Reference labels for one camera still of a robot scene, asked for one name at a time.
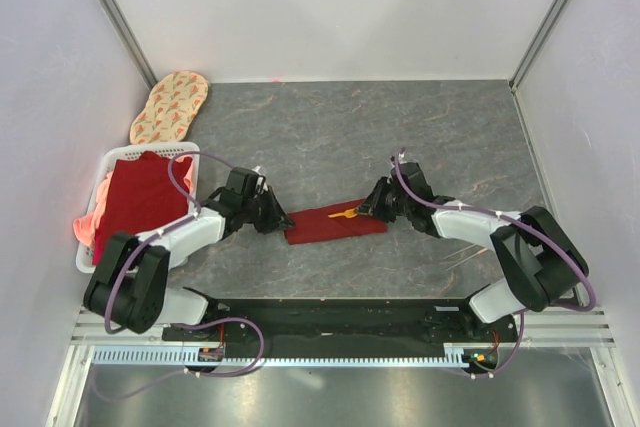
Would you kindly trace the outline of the orange plastic fork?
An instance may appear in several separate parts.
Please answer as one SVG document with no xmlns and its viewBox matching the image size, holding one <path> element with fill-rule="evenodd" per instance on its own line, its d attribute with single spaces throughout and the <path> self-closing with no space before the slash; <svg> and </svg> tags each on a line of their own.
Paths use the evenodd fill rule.
<svg viewBox="0 0 640 427">
<path fill-rule="evenodd" d="M 351 208 L 351 209 L 347 209 L 344 210 L 342 212 L 336 212 L 336 213 L 332 213 L 328 215 L 328 218 L 334 219 L 334 218 L 346 218 L 346 219 L 352 219 L 358 216 L 358 212 L 356 208 Z"/>
</svg>

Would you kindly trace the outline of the red cloth napkin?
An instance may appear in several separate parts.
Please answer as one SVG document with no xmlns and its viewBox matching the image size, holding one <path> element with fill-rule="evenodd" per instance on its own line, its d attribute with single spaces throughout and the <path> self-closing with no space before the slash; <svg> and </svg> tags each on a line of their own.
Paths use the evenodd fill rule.
<svg viewBox="0 0 640 427">
<path fill-rule="evenodd" d="M 295 227 L 285 230 L 284 236 L 290 245 L 300 245 L 386 233 L 386 223 L 368 216 L 328 218 L 329 214 L 356 208 L 362 202 L 363 199 L 357 199 L 290 213 Z"/>
</svg>

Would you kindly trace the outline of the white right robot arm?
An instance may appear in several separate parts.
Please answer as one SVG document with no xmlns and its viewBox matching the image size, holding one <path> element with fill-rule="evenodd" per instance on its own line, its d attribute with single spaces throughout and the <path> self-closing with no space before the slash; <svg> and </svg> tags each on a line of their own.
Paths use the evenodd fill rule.
<svg viewBox="0 0 640 427">
<path fill-rule="evenodd" d="M 495 253 L 503 278 L 472 294 L 458 315 L 467 339 L 483 339 L 498 319 L 549 306 L 590 311 L 596 306 L 588 266 L 546 209 L 534 206 L 501 212 L 435 196 L 419 181 L 383 177 L 356 212 L 385 223 L 406 218 L 415 230 L 436 238 L 461 240 Z"/>
</svg>

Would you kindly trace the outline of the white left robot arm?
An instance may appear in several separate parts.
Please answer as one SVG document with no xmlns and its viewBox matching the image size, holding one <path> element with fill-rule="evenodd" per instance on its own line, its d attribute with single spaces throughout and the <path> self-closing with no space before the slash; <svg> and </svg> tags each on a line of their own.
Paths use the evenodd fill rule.
<svg viewBox="0 0 640 427">
<path fill-rule="evenodd" d="M 260 234 L 295 226 L 274 191 L 233 194 L 218 188 L 203 205 L 162 227 L 110 237 L 86 288 L 83 305 L 103 318 L 107 334 L 142 334 L 165 305 L 169 271 L 189 256 L 251 225 Z"/>
</svg>

